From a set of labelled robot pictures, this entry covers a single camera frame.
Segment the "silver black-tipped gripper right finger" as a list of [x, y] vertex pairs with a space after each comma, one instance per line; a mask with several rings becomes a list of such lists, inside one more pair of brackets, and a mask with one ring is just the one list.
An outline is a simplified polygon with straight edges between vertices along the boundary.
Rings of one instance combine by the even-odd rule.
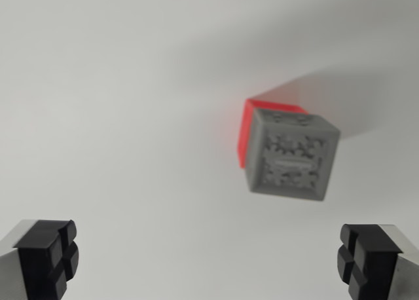
[[345, 224], [337, 268], [352, 299], [418, 298], [418, 248], [395, 226]]

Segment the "silver black-tipped gripper left finger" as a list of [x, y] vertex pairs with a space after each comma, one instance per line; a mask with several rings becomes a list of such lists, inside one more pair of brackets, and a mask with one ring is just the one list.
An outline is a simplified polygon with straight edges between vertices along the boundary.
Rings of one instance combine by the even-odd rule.
[[1, 298], [59, 300], [75, 276], [74, 221], [24, 219], [1, 239]]

